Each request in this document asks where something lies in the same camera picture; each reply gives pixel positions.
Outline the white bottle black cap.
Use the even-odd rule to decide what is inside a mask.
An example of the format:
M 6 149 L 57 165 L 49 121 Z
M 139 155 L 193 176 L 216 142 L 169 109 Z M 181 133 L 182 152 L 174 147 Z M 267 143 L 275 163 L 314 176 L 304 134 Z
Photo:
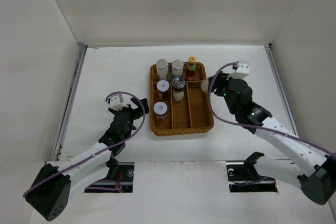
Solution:
M 204 79 L 202 82 L 201 82 L 201 90 L 204 92 L 204 93 L 208 93 L 209 91 L 209 86 L 210 86 L 210 83 L 212 82 L 212 77 L 210 78 L 206 78 Z

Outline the red label jar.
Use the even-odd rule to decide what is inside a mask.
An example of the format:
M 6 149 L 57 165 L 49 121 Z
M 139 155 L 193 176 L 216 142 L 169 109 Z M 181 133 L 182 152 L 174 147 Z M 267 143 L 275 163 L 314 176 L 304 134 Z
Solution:
M 163 121 L 167 114 L 167 105 L 164 102 L 157 102 L 154 107 L 154 116 L 157 121 Z
M 169 96 L 170 84 L 166 80 L 160 80 L 156 84 L 157 96 L 160 100 L 165 100 Z

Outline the red sauce bottle yellow cap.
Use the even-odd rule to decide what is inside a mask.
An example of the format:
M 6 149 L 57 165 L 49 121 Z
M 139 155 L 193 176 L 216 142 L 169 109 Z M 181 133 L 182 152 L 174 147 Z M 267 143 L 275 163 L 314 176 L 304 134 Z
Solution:
M 186 65 L 186 80 L 194 81 L 196 76 L 196 58 L 190 56 Z

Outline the white shaker silver cap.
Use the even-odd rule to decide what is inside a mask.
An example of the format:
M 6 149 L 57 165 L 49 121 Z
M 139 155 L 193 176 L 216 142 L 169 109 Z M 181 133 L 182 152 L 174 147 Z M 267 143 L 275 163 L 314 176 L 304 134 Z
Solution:
M 181 77 L 175 77 L 172 80 L 173 99 L 174 99 L 174 101 L 182 101 L 183 100 L 185 85 L 186 85 L 186 82 Z

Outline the purple label spice jar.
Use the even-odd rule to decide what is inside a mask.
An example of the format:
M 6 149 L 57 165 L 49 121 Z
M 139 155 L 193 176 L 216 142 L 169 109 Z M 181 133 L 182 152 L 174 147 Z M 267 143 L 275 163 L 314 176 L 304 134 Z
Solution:
M 156 62 L 156 72 L 158 76 L 158 80 L 166 80 L 169 79 L 169 64 L 165 59 L 159 59 Z

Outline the blue label spice jar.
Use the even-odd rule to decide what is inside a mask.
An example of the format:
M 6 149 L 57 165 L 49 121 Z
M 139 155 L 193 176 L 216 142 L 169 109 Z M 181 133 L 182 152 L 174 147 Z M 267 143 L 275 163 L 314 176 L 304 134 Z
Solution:
M 172 67 L 172 79 L 175 78 L 183 78 L 183 72 L 184 72 L 184 62 L 176 59 L 171 64 Z

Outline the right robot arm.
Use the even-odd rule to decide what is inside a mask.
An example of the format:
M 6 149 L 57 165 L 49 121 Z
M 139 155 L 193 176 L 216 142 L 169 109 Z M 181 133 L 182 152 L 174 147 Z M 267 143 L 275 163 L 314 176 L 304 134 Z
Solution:
M 281 164 L 262 152 L 244 160 L 244 175 L 251 180 L 271 177 L 300 189 L 312 202 L 325 205 L 335 193 L 335 154 L 293 134 L 264 107 L 253 101 L 253 91 L 243 79 L 220 72 L 202 81 L 208 95 L 225 99 L 229 112 L 240 126 L 282 152 L 289 162 Z

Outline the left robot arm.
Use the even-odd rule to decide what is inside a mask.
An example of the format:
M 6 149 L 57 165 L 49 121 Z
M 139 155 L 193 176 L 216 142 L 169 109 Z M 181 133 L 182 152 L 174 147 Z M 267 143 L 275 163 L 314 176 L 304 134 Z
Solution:
M 46 221 L 56 219 L 76 193 L 84 192 L 101 179 L 109 182 L 116 179 L 118 162 L 115 157 L 123 151 L 126 141 L 140 130 L 134 126 L 134 121 L 144 120 L 149 113 L 146 98 L 140 100 L 132 96 L 131 102 L 136 106 L 133 108 L 122 102 L 122 93 L 115 92 L 106 102 L 114 118 L 104 135 L 88 150 L 63 164 L 45 164 L 23 194 Z

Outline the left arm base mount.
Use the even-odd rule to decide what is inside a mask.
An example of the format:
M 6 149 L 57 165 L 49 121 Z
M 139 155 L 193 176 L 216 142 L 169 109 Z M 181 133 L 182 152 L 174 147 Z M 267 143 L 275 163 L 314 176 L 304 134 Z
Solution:
M 110 162 L 107 176 L 98 180 L 85 193 L 132 193 L 134 180 L 134 162 Z

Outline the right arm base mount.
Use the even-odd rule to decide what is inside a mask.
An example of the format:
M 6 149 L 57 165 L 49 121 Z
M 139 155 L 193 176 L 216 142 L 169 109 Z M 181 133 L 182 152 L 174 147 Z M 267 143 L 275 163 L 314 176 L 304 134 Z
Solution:
M 226 162 L 228 187 L 231 193 L 277 193 L 274 178 L 260 176 L 254 165 L 264 157 L 263 153 L 254 152 L 245 160 Z

